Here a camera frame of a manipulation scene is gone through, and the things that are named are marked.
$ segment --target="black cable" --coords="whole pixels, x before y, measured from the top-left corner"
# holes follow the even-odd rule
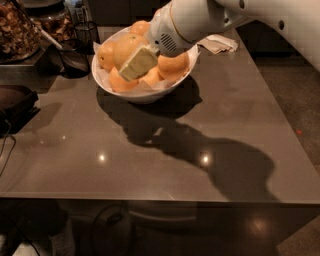
[[[7,159],[5,160],[4,165],[3,165],[3,167],[2,167],[2,169],[1,169],[1,171],[0,171],[0,177],[1,177],[2,173],[4,172],[4,169],[5,169],[6,166],[7,166],[7,163],[8,163],[8,161],[9,161],[10,155],[11,155],[11,153],[12,153],[12,151],[13,151],[15,145],[16,145],[16,142],[17,142],[16,139],[15,139],[15,137],[14,137],[13,135],[8,136],[9,133],[10,133],[10,130],[11,130],[11,124],[10,124],[7,120],[6,120],[6,123],[8,124],[9,129],[8,129],[8,131],[6,132],[6,134],[4,135],[3,143],[2,143],[2,146],[1,146],[0,158],[2,157],[2,153],[3,153],[3,150],[4,150],[5,142],[6,142],[6,140],[7,140],[8,137],[12,139],[13,145],[12,145],[12,147],[11,147],[11,149],[10,149],[10,151],[9,151],[8,157],[7,157]]]
[[[6,131],[4,137],[3,137],[3,142],[2,142],[2,146],[1,146],[1,151],[0,151],[0,157],[2,156],[3,153],[3,149],[4,149],[4,145],[6,143],[6,140],[8,138],[9,132],[11,131],[11,124],[10,122],[8,122],[7,120],[5,120],[6,124],[8,125],[8,130]]]
[[[36,254],[38,256],[40,256],[39,251],[37,250],[37,248],[34,246],[34,244],[31,242],[31,240],[28,239],[28,237],[24,234],[24,232],[21,230],[21,228],[19,227],[19,225],[11,218],[9,217],[7,214],[5,214],[3,211],[0,210],[0,214],[2,216],[4,216],[5,218],[7,218],[14,226],[15,228],[19,231],[20,235],[23,237],[23,239],[34,249],[34,251],[36,252]]]

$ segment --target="nuts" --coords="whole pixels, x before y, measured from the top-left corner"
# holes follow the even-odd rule
[[[40,36],[11,1],[0,4],[0,64],[24,59],[39,47]]]
[[[10,26],[2,26],[1,29],[2,29],[4,32],[10,32],[10,31],[11,31],[11,27],[10,27]]]
[[[7,20],[12,20],[12,18],[13,18],[13,12],[9,12],[7,14]]]

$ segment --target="food container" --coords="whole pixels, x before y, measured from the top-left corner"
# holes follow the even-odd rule
[[[39,1],[38,5],[25,1],[24,6],[31,20],[58,42],[76,37],[70,11],[63,1]]]
[[[124,28],[121,31],[110,36],[102,44],[108,41],[117,41],[127,33],[129,33],[129,28]],[[97,52],[98,48],[99,48],[99,45],[95,44],[95,52]],[[172,92],[182,83],[182,81],[186,77],[190,75],[199,56],[198,46],[195,45],[190,50],[188,50],[188,55],[190,58],[190,65],[189,65],[188,72],[184,76],[182,76],[180,79],[178,79],[174,83],[166,80],[161,81],[158,84],[156,84],[153,88],[151,88],[150,86],[145,86],[143,83],[140,83],[133,90],[130,90],[127,92],[121,92],[121,93],[114,92],[111,89],[111,86],[109,84],[109,73],[106,70],[104,70],[102,67],[100,67],[97,54],[95,54],[92,59],[91,71],[92,71],[93,78],[104,91],[131,103],[149,104],[149,103],[155,102],[156,100]]]
[[[40,35],[9,0],[0,0],[0,64],[20,61],[40,47]]]

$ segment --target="yellow food item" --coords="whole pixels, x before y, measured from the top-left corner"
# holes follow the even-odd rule
[[[143,36],[148,31],[149,27],[149,22],[145,20],[138,20],[130,26],[129,32]]]
[[[119,73],[124,79],[131,81],[145,75],[157,64],[158,57],[148,46],[141,46],[126,60]]]
[[[187,52],[177,57],[170,58],[163,55],[158,57],[158,68],[160,75],[170,81],[175,82],[189,71],[190,59]]]
[[[158,66],[155,66],[152,69],[150,69],[149,72],[146,75],[141,77],[139,79],[139,82],[144,81],[150,87],[152,87],[155,84],[161,82],[162,80],[164,80],[164,78],[160,75]]]
[[[120,76],[118,70],[114,67],[109,74],[109,83],[113,91],[126,92],[133,89],[139,83],[139,80],[135,79],[130,82],[124,80]]]
[[[111,71],[111,69],[114,67],[113,50],[115,46],[115,41],[107,41],[104,44],[102,44],[98,49],[97,56],[99,64],[107,71]]]
[[[122,65],[140,45],[148,45],[148,41],[140,35],[129,33],[119,39],[113,51],[114,66],[117,70],[121,69]]]

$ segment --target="kitchen counter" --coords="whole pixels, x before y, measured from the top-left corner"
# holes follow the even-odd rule
[[[191,75],[147,105],[91,74],[58,77],[11,155],[6,141],[1,197],[319,204],[320,177],[244,46],[200,51]]]

